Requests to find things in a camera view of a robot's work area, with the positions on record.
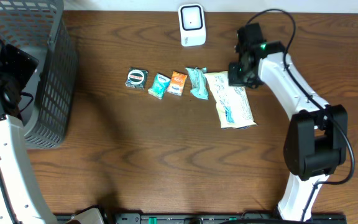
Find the green wipes packet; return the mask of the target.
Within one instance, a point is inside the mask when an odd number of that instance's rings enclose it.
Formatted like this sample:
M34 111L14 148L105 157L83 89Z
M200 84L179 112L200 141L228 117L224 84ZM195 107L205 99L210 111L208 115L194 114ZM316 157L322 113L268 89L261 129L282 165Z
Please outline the green wipes packet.
M206 88L206 77L205 73L207 68L186 68L188 76L191 80L192 89L191 94L198 99L207 100L208 90Z

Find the white yellow snack bag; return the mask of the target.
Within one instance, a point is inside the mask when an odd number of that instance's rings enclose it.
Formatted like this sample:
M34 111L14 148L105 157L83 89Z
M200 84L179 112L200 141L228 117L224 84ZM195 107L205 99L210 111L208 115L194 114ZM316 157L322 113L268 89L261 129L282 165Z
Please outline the white yellow snack bag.
M229 86L228 72L205 73L209 89L216 101L222 129L247 129L256 126L246 89Z

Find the orange tissue pack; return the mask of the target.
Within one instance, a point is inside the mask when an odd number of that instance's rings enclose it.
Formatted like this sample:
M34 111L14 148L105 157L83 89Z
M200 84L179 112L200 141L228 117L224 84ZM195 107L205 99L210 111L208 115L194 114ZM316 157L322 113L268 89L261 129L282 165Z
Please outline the orange tissue pack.
M167 92L173 95L182 96L187 78L187 75L173 71Z

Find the teal Kleenex tissue pack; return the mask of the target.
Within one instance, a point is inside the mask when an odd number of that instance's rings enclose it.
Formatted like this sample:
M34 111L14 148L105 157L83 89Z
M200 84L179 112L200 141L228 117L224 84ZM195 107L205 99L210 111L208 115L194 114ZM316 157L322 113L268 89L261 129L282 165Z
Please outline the teal Kleenex tissue pack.
M156 74L152 86L148 89L148 93L158 99L162 99L171 79L162 74Z

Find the green round-label packet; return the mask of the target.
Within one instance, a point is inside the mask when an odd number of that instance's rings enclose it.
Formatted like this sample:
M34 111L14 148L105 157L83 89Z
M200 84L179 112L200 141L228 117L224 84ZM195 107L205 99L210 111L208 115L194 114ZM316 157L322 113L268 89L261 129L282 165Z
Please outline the green round-label packet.
M147 70L130 68L125 82L126 87L145 89L149 72Z

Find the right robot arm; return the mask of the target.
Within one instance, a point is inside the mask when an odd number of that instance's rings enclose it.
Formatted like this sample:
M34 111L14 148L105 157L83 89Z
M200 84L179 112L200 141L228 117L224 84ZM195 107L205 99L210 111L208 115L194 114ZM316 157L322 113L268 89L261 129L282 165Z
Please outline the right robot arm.
M258 23L237 30L238 62L229 64L230 86L267 85L290 120L283 155L290 172L277 205L282 220L309 221L320 187L346 160L347 112L320 97L294 66L285 46L264 39Z

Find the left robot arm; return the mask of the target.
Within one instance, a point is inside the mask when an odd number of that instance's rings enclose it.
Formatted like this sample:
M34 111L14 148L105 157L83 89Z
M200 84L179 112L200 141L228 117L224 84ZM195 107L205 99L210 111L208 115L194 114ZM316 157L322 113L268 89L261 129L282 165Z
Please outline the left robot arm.
M34 175L27 145L55 147L65 135L76 55L49 46L39 60L0 39L0 223L58 223Z

